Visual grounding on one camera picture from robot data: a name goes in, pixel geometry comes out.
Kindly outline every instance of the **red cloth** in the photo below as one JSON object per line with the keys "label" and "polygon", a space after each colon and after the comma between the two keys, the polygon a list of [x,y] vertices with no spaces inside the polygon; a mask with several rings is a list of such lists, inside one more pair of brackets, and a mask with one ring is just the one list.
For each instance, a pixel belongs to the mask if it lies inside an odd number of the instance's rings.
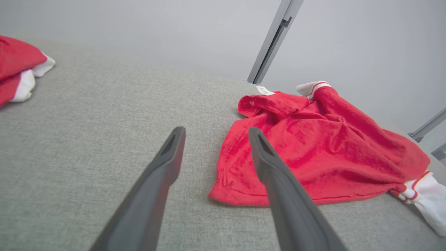
{"label": "red cloth", "polygon": [[0,36],[0,106],[16,95],[21,72],[47,61],[36,47],[14,38]]}
{"label": "red cloth", "polygon": [[269,206],[248,140],[258,127],[316,204],[365,200],[421,176],[429,157],[413,142],[381,129],[332,87],[314,97],[281,92],[245,96],[223,142],[209,197],[232,205]]}

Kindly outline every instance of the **white wall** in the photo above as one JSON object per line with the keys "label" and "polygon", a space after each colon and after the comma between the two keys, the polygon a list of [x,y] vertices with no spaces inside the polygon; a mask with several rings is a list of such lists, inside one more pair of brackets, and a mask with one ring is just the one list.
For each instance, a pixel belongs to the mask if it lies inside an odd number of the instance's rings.
{"label": "white wall", "polygon": [[415,131],[446,107],[446,1],[304,0],[262,84],[317,80],[382,127]]}
{"label": "white wall", "polygon": [[3,0],[0,34],[247,79],[280,0]]}

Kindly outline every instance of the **garment tag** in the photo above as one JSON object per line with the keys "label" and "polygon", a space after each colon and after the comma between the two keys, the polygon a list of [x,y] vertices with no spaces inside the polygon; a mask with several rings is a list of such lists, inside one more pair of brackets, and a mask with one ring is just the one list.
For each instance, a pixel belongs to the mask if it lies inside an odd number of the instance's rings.
{"label": "garment tag", "polygon": [[269,95],[275,94],[275,93],[273,93],[273,92],[268,91],[268,89],[266,89],[266,88],[263,87],[263,86],[256,86],[256,87],[257,87],[257,90],[259,90],[259,92],[260,92],[262,95],[269,96]]}

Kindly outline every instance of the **metal frame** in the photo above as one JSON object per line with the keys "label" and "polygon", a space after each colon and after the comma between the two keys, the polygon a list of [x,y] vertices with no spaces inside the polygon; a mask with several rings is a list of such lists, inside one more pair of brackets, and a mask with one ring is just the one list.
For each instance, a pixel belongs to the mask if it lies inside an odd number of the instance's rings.
{"label": "metal frame", "polygon": [[303,0],[281,1],[273,23],[269,27],[268,34],[249,74],[248,82],[253,84],[260,84],[262,82],[291,24],[296,19],[302,3]]}
{"label": "metal frame", "polygon": [[446,107],[439,112],[437,115],[435,115],[431,120],[427,121],[422,127],[418,128],[413,133],[409,133],[409,136],[415,139],[416,142],[420,142],[423,140],[424,136],[430,132],[433,128],[438,126],[441,122],[443,122],[446,119]]}

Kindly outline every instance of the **red and white clothing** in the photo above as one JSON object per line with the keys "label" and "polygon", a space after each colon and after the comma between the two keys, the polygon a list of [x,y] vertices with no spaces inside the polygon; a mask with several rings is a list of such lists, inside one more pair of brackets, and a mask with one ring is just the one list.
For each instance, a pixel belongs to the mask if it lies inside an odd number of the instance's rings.
{"label": "red and white clothing", "polygon": [[31,97],[41,77],[55,61],[38,48],[14,38],[0,36],[0,106]]}
{"label": "red and white clothing", "polygon": [[210,198],[269,206],[251,156],[248,130],[253,126],[318,205],[364,200],[389,190],[403,193],[406,182],[425,173],[430,163],[426,153],[406,137],[380,128],[327,82],[297,90],[311,99],[269,92],[240,100],[238,110],[247,118],[235,121],[223,142]]}

